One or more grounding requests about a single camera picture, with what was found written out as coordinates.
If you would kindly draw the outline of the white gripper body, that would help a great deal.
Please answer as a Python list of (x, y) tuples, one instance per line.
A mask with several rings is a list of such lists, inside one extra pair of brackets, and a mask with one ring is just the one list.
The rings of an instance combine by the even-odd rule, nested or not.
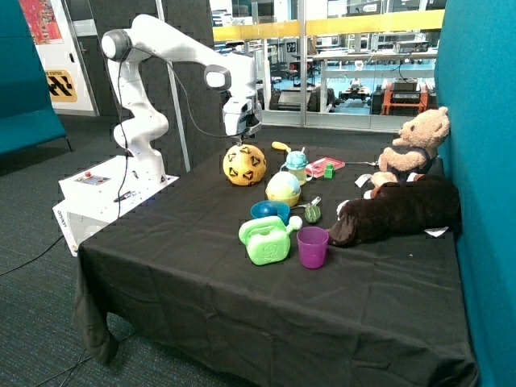
[(230, 97), (223, 106), (228, 136), (254, 135), (262, 127), (262, 109), (257, 97)]

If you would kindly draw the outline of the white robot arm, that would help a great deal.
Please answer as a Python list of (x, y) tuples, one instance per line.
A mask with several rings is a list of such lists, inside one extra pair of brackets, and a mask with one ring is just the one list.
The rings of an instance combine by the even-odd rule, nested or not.
[(251, 135), (261, 128), (262, 109), (256, 90), (256, 62), (247, 55), (221, 54), (151, 16), (138, 15), (127, 29), (106, 32), (101, 47), (116, 97), (132, 118), (114, 129), (117, 143), (135, 160), (135, 171), (144, 185), (160, 185), (166, 174), (162, 155), (151, 145), (169, 129), (169, 121), (149, 102), (139, 64), (151, 56), (167, 63), (204, 65), (204, 81), (210, 89), (226, 90), (223, 106), (228, 136)]

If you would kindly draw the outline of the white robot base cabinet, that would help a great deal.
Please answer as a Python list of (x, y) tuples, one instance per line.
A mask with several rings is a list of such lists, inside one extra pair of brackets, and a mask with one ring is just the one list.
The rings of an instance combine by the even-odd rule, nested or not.
[(135, 158), (115, 156), (59, 181), (64, 200), (53, 213), (72, 256), (82, 242), (140, 204), (178, 177), (157, 175), (148, 180)]

